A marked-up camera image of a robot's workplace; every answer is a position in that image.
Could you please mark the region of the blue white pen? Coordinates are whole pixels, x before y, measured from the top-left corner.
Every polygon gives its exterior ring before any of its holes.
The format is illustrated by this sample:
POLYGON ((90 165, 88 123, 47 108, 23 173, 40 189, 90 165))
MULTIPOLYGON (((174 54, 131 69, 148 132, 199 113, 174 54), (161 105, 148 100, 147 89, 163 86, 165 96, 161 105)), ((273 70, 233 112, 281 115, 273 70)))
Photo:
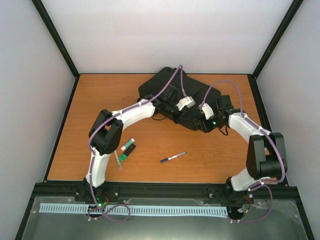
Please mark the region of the blue white pen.
POLYGON ((176 154, 176 155, 173 155, 173 156, 164 158, 164 159, 160 160, 160 163, 165 163, 165 162, 167 162, 167 161, 169 161, 169 160, 172 160, 172 159, 175 159, 175 158, 177 158, 177 157, 183 156, 183 155, 185 155, 186 153, 187 153, 187 152, 184 151, 184 152, 178 153, 178 154, 176 154))

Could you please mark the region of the black student backpack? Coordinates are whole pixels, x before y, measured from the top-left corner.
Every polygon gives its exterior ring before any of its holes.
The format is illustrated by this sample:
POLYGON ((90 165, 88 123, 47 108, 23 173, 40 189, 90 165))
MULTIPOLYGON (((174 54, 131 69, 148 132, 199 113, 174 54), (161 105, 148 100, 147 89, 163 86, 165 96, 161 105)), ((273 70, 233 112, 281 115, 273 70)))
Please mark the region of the black student backpack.
MULTIPOLYGON (((170 67, 161 69, 138 88, 139 99, 149 100, 158 94, 174 72, 175 69, 170 67)), ((155 103, 159 105, 159 108, 155 113, 164 116, 165 104, 176 105, 180 99, 184 97, 182 92, 182 90, 184 90, 188 97, 194 99, 195 105, 190 108, 184 107, 181 111, 186 114, 186 120, 175 123, 192 131, 202 131, 202 117, 204 117, 204 115, 200 112, 198 106, 202 103, 203 99, 205 99, 205 103, 212 108, 216 115, 222 103, 222 95, 219 90, 212 88, 208 95, 206 95, 209 87, 209 85, 187 76, 185 72, 179 71, 165 91, 157 97, 155 103)))

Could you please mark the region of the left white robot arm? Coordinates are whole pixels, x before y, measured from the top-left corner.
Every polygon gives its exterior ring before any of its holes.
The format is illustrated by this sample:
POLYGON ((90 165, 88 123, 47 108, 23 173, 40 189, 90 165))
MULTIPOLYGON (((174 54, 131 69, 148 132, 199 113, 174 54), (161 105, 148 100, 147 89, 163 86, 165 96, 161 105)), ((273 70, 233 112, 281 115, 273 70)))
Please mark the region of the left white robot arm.
POLYGON ((105 172, 111 154, 117 150, 123 130, 143 120, 151 118, 159 109, 155 103, 169 86, 166 84, 163 89, 151 99, 141 99, 137 103, 124 109, 109 112, 102 110, 94 122, 89 134, 88 148, 91 152, 88 172, 85 176, 86 195, 92 201, 99 201, 103 198, 105 183, 105 172))

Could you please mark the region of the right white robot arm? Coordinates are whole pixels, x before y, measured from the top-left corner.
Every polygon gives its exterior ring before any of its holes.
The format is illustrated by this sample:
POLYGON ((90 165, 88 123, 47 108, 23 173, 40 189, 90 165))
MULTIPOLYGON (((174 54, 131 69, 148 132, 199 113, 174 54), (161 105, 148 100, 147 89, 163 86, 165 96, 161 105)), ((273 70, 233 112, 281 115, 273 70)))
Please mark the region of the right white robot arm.
POLYGON ((254 122, 242 108, 222 106, 214 111, 202 102, 199 110, 214 127, 236 131, 247 143, 245 168, 226 180, 223 197, 229 203, 241 199, 240 193, 265 183, 281 183, 285 179, 287 163, 284 137, 264 129, 254 122))

